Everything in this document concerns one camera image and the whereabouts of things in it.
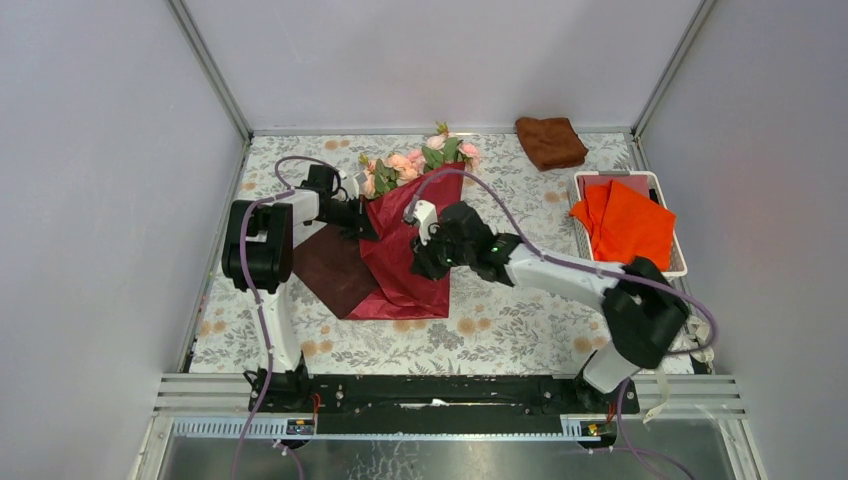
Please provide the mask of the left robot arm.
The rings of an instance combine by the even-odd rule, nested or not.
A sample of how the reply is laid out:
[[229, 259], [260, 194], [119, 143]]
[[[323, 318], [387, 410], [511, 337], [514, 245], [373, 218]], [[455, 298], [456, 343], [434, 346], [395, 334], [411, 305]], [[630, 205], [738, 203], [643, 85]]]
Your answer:
[[362, 196], [364, 180], [363, 174], [349, 175], [319, 162], [309, 166], [298, 186], [230, 206], [221, 269], [261, 309], [255, 324], [270, 371], [294, 371], [302, 359], [286, 292], [294, 269], [295, 230], [320, 222], [355, 241], [378, 240]]

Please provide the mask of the dark red wrapping paper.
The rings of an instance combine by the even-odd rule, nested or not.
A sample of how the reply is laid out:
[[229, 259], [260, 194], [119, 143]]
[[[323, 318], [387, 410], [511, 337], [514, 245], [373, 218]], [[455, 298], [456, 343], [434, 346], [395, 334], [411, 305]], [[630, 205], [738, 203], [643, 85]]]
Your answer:
[[365, 212], [379, 240], [355, 239], [326, 225], [294, 249], [293, 274], [341, 320], [428, 320], [450, 313], [450, 278], [411, 271], [418, 230], [403, 214], [420, 186], [438, 211], [461, 199], [463, 164], [447, 164], [380, 198]]

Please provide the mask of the pink fake flower bouquet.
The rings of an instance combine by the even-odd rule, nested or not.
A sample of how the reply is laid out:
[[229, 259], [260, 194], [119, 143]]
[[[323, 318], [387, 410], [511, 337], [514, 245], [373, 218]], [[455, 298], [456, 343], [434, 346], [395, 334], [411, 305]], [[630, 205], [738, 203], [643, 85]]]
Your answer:
[[372, 171], [376, 177], [376, 194], [369, 200], [382, 197], [446, 165], [461, 163], [471, 170], [479, 167], [482, 152], [476, 145], [461, 139], [445, 122], [437, 122], [436, 126], [434, 135], [408, 153], [391, 152], [385, 158], [359, 155], [362, 171]]

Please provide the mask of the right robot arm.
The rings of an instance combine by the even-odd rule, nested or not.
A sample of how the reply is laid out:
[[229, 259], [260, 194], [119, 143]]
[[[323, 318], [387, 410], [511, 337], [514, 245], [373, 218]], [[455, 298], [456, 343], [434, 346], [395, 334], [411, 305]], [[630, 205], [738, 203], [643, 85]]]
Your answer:
[[575, 402], [589, 412], [607, 405], [624, 380], [656, 369], [691, 313], [643, 257], [621, 264], [544, 254], [519, 234], [494, 232], [463, 201], [438, 211], [418, 200], [403, 219], [418, 230], [410, 242], [417, 275], [439, 280], [467, 267], [484, 281], [545, 291], [603, 316], [611, 339], [589, 357], [573, 386]]

